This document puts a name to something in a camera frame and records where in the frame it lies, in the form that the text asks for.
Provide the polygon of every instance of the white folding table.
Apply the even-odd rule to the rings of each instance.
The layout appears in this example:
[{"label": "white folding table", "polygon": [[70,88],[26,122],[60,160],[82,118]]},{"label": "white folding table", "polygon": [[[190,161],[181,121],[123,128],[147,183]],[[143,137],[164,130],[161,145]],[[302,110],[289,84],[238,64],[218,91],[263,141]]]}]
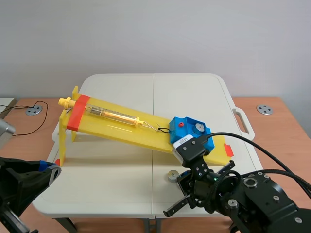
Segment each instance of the white folding table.
[{"label": "white folding table", "polygon": [[[236,108],[224,81],[213,74],[97,74],[87,78],[81,94],[134,108],[160,117],[191,117],[213,132],[231,132],[254,138],[245,113]],[[239,129],[238,114],[247,130]],[[58,158],[58,126],[49,162]],[[60,177],[34,206],[74,232],[70,217],[164,218],[163,210],[181,199],[167,173],[183,172],[172,154],[79,133],[67,137],[66,162]],[[254,148],[226,137],[235,154],[235,170],[262,169]],[[185,206],[173,217],[207,217],[203,208]]]}]

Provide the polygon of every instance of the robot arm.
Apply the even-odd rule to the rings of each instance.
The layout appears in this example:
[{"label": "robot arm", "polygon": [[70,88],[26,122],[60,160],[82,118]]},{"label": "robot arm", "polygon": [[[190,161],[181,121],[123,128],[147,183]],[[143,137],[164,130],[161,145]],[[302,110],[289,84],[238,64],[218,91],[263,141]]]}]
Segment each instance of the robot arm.
[{"label": "robot arm", "polygon": [[[164,211],[166,217],[189,204],[191,209],[203,207],[209,213],[229,216],[242,233],[310,232],[311,210],[297,207],[267,174],[240,175],[231,170],[233,161],[217,173],[209,169],[203,159],[205,142],[201,136],[175,145],[174,154],[190,170],[177,178],[184,197]],[[306,181],[299,182],[311,190]]]},{"label": "robot arm", "polygon": [[[12,126],[0,120],[0,142],[4,143],[14,132]],[[10,232],[29,233],[19,216],[60,173],[61,168],[53,163],[0,157],[0,221]]]}]

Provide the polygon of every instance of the white wall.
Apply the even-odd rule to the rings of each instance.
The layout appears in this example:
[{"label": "white wall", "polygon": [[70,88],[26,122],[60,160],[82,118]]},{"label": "white wall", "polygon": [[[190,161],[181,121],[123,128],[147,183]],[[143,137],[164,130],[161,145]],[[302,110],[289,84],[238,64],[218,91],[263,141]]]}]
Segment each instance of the white wall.
[{"label": "white wall", "polygon": [[0,95],[67,96],[97,73],[211,72],[233,96],[282,97],[311,135],[310,9],[310,0],[2,0]]}]

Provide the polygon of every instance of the metal washer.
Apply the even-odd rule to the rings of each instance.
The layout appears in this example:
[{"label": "metal washer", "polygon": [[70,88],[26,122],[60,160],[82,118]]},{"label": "metal washer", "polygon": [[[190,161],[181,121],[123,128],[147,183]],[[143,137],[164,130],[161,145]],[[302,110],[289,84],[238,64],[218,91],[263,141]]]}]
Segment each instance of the metal washer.
[{"label": "metal washer", "polygon": [[167,175],[168,175],[168,179],[169,179],[170,182],[177,183],[177,177],[179,176],[178,171],[170,170]]},{"label": "metal washer", "polygon": [[271,115],[273,113],[273,108],[267,104],[260,104],[256,108],[258,112],[264,115]]},{"label": "metal washer", "polygon": [[27,108],[26,115],[34,116],[34,115],[37,115],[38,113],[41,113],[41,111],[42,111],[42,106],[35,105],[33,108]]}]

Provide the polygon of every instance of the black cable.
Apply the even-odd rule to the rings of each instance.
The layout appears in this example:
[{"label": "black cable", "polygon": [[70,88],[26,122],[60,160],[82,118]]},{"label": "black cable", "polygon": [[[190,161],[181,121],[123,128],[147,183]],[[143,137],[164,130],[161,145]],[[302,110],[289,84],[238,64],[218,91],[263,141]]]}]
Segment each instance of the black cable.
[{"label": "black cable", "polygon": [[249,175],[254,174],[256,172],[262,172],[262,173],[266,173],[266,174],[279,174],[279,175],[291,177],[294,180],[303,183],[304,187],[306,189],[308,189],[309,191],[311,191],[311,184],[309,184],[306,180],[302,179],[300,176],[297,176],[297,175],[295,175],[291,172],[288,172],[288,171],[283,171],[283,170],[278,170],[278,169],[264,169],[264,170],[253,171],[253,172],[243,174],[242,177],[243,178],[248,177]]},{"label": "black cable", "polygon": [[[211,133],[209,135],[206,135],[206,139],[208,140],[209,138],[211,137],[214,137],[214,136],[219,136],[219,135],[222,135],[222,136],[230,136],[230,137],[235,137],[235,138],[238,138],[240,140],[243,140],[249,144],[251,144],[252,146],[256,147],[257,149],[259,149],[261,152],[265,153],[266,155],[268,155],[273,161],[275,161],[277,164],[279,164],[284,170],[286,170],[287,172],[290,172],[293,174],[293,172],[285,165],[283,164],[280,160],[278,160],[275,156],[273,156],[270,152],[268,152],[266,149],[262,148],[260,145],[256,144],[255,142],[245,138],[245,137],[242,137],[240,135],[237,135],[237,134],[234,134],[234,133],[227,133],[227,132],[218,132],[218,133]],[[300,187],[305,191],[305,193],[308,195],[308,197],[311,199],[311,193],[304,187],[304,185],[299,182],[299,181],[296,181]]]},{"label": "black cable", "polygon": [[159,127],[157,130],[160,130],[164,133],[170,133],[171,132],[171,130],[169,128],[164,128],[164,127]]},{"label": "black cable", "polygon": [[32,107],[30,107],[30,108],[34,108],[34,106],[35,106],[37,103],[39,103],[39,102],[40,102],[40,103],[45,103],[46,106],[47,106],[47,110],[45,111],[45,117],[44,117],[44,120],[43,120],[42,124],[41,124],[36,130],[34,130],[34,131],[30,132],[30,133],[15,134],[15,135],[13,135],[13,136],[25,136],[25,135],[30,135],[30,134],[32,134],[32,133],[38,131],[38,130],[42,127],[42,125],[44,124],[45,120],[47,119],[49,105],[48,105],[46,102],[40,101],[40,100],[39,100],[39,101],[37,101],[37,102],[36,102]]},{"label": "black cable", "polygon": [[14,107],[10,107],[10,106],[6,106],[6,105],[0,104],[0,106],[1,106],[1,107],[6,107],[6,108],[8,108],[8,109],[5,109],[5,110],[3,110],[2,112],[0,112],[0,114],[1,114],[1,113],[4,113],[4,112],[6,112],[6,111],[9,111],[9,110],[11,110],[11,109],[33,108],[33,107],[31,107],[31,106],[26,106],[26,105],[17,105],[17,106],[14,106]]}]

